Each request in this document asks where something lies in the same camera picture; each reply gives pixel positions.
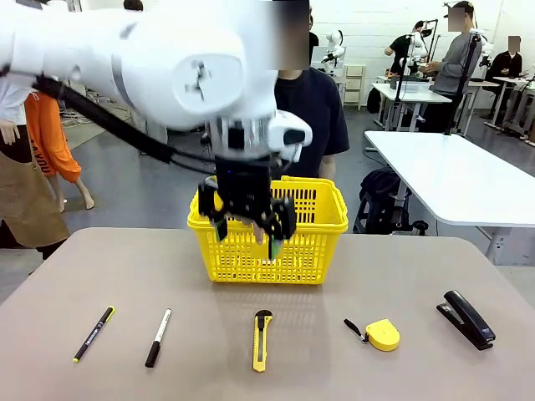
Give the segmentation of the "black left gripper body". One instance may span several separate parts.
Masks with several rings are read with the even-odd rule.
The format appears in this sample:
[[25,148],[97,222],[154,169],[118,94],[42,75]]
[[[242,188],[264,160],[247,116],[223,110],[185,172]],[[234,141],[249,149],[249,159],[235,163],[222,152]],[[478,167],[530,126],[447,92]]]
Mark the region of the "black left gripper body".
[[230,214],[251,221],[271,221],[271,157],[232,160],[217,156],[215,161],[222,209],[213,213],[213,220],[221,221]]

